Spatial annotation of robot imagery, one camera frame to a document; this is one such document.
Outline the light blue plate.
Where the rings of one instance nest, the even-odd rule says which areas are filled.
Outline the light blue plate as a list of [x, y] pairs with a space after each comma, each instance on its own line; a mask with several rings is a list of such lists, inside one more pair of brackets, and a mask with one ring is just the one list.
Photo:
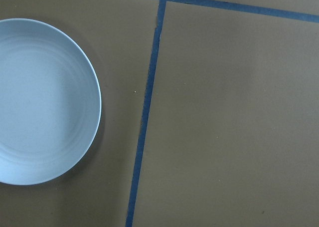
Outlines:
[[0, 22], [0, 180], [34, 185], [57, 178], [86, 154], [102, 98], [80, 46], [41, 21]]

